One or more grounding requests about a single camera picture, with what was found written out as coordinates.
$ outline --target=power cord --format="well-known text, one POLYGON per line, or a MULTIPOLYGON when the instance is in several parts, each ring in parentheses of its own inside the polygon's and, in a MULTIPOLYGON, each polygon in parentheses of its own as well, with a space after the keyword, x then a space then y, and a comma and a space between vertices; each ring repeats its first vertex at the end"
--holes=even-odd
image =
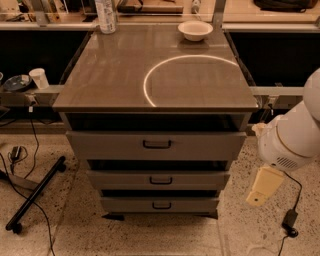
MULTIPOLYGON (((32 111, 33 111, 33 108, 32 108, 32 107, 29 108, 29 113, 30 113, 30 114, 32 113, 32 111)), ((39 141, 38 141, 38 137, 37 137, 37 133, 36 133, 36 130, 35 130, 34 125, 33 125, 33 120, 32 120, 31 115, 30 115, 30 123, 31 123, 33 135, 34 135, 34 138, 35 138, 35 140, 36 140, 37 146, 36 146, 36 150, 34 151, 34 154, 33 154, 33 165, 32 165, 32 167, 31 167, 31 170, 27 173, 27 175, 24 176, 25 179, 34 171, 34 169, 35 169, 35 167, 36 167, 36 164, 37 164, 36 156, 37 156, 37 152, 38 152, 39 146, 40 146, 39 141)))
POLYGON ((282 249, 283 249, 283 245, 284 245, 284 240, 288 237, 291 237, 291 238, 295 238, 298 236, 298 231, 293 228, 293 225, 298 217, 298 213, 296 212, 296 208, 297 208, 297 205, 299 203, 299 200, 300 200, 300 195, 301 195, 301 191, 302 191, 302 185, 299 181, 297 181, 296 179, 294 179, 293 177, 291 177, 288 173, 284 172, 284 174, 290 178, 291 180, 293 180, 294 182, 296 182, 300 189, 299 189, 299 193, 298 193, 298 196, 297 196, 297 199, 296 199, 296 202, 293 206, 292 209, 288 210, 283 221, 282 221, 282 227, 286 230, 287 232, 287 235, 285 237, 282 238, 282 243, 281 243, 281 247, 280 247, 280 250, 279 250, 279 254, 278 256, 281 255, 281 252, 282 252, 282 249))
MULTIPOLYGON (((2 163, 3 163, 3 166, 4 166, 4 170, 5 170, 5 172, 6 172, 6 175, 7 175, 7 178, 8 178, 8 180, 9 180, 9 183, 10 183, 11 187, 13 188, 13 190, 14 190, 18 195, 20 195, 20 196, 22 196, 24 199, 28 200, 28 198, 27 198, 25 195, 23 195, 22 193, 20 193, 20 192, 16 189, 16 187, 13 185, 13 183, 12 183, 10 177, 9 177, 9 173, 8 173, 8 169, 7 169, 6 163, 5 163, 4 158, 3 158, 3 155, 2 155, 1 153, 0 153, 0 157, 1 157, 1 159, 2 159, 2 163)), ((46 219, 47 226, 48 226, 48 233, 49 233, 50 250, 51 250, 51 252, 52 252, 52 255, 55 256, 55 253, 54 253, 54 250, 53 250, 53 242, 52 242, 52 237, 51 237, 51 228, 50 228, 49 218, 48 218, 46 212, 43 210, 43 208, 42 208, 40 205, 38 205, 36 202, 32 202, 32 203, 33 203, 34 205, 36 205, 36 206, 40 209, 40 211, 43 213, 43 215, 44 215, 44 217, 45 217, 45 219, 46 219)))
POLYGON ((8 153, 8 160, 10 162, 10 171, 14 174, 15 165, 28 157, 28 150, 24 146, 13 147, 12 151, 8 153), (21 149, 24 150, 25 155, 20 158, 21 149))

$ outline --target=white cup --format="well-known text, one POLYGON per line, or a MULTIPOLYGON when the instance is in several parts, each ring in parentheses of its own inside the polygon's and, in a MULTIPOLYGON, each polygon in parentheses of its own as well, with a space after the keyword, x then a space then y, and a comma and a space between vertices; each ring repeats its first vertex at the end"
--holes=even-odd
POLYGON ((49 83, 46 77, 46 73, 43 68, 32 69, 29 72, 32 80, 35 82, 39 89, 45 89, 49 87, 49 83))

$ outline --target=stand leg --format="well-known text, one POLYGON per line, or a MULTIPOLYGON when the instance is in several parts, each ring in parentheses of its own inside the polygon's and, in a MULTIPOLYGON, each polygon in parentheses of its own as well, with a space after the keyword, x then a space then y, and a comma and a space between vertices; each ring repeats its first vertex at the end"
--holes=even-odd
POLYGON ((12 219, 8 222, 6 225, 6 230, 10 231, 12 230, 13 233, 19 234, 22 230, 22 225, 19 222, 19 220, 22 218, 22 216, 26 213, 26 211, 29 209, 29 207, 32 205, 32 203, 35 201, 37 196, 41 193, 41 191, 46 187, 48 182, 51 180, 53 175, 59 170, 59 171, 65 171, 66 166, 63 164, 65 161, 65 157, 61 156, 59 160, 54 164, 54 166, 51 168, 51 170, 47 173, 47 175, 42 179, 42 181, 39 183, 39 185, 35 188, 33 193, 26 199, 24 204, 20 207, 20 209, 17 211, 17 213, 12 217, 12 219))

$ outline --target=bottle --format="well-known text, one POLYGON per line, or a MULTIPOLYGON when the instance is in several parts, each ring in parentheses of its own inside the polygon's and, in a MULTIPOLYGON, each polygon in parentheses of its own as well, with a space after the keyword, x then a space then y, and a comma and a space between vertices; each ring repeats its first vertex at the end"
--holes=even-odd
POLYGON ((113 11, 112 0, 95 0, 100 30, 104 34, 116 31, 116 16, 113 11))

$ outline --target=drawer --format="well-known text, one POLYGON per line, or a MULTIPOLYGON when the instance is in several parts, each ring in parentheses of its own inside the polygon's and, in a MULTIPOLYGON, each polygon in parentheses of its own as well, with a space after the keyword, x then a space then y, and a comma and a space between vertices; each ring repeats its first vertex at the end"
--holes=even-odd
POLYGON ((218 198, 103 197, 102 207, 109 213, 213 213, 218 198))
POLYGON ((87 171, 95 189, 222 190, 228 171, 87 171))
POLYGON ((79 159, 234 160, 244 132, 67 132, 79 159))

